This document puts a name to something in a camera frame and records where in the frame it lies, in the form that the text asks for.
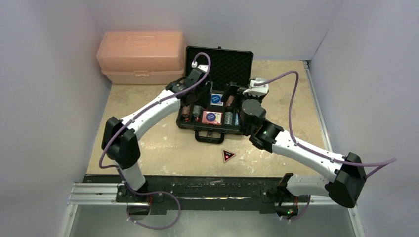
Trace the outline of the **brown poker chip stack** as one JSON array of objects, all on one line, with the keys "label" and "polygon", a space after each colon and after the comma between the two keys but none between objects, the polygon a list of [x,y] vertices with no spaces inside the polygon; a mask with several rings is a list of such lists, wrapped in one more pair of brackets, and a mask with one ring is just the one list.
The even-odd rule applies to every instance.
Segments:
[{"label": "brown poker chip stack", "polygon": [[231,110],[233,109],[233,102],[234,102],[235,97],[234,96],[229,96],[227,101],[225,102],[225,108],[227,110]]}]

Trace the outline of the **grey poker chip stack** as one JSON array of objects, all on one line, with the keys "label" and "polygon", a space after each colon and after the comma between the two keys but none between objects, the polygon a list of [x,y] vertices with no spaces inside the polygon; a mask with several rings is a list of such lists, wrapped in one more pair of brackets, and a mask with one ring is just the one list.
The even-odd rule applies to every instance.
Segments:
[{"label": "grey poker chip stack", "polygon": [[232,126],[233,125],[233,113],[226,112],[224,115],[224,126]]}]

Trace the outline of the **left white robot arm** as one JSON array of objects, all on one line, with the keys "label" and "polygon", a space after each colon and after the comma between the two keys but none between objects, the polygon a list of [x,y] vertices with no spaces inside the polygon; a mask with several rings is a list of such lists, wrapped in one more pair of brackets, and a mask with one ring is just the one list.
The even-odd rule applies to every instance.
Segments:
[{"label": "left white robot arm", "polygon": [[146,179],[139,167],[139,140],[166,116],[178,111],[188,93],[202,83],[209,74],[207,65],[193,68],[189,75],[169,83],[151,102],[121,119],[111,117],[106,121],[102,139],[102,155],[109,157],[126,183],[128,196],[135,202],[147,197]]}]

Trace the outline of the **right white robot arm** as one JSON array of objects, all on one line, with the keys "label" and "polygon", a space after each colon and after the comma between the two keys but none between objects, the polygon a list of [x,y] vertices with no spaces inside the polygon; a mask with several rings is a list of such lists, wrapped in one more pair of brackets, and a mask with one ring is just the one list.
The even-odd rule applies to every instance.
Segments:
[{"label": "right white robot arm", "polygon": [[320,174],[306,178],[286,175],[277,188],[279,198],[289,201],[302,195],[326,196],[343,207],[354,208],[367,180],[361,158],[352,152],[342,155],[319,148],[267,120],[261,105],[267,93],[266,85],[244,89],[232,82],[222,100],[234,97],[240,112],[239,129],[255,147],[291,158]]}]

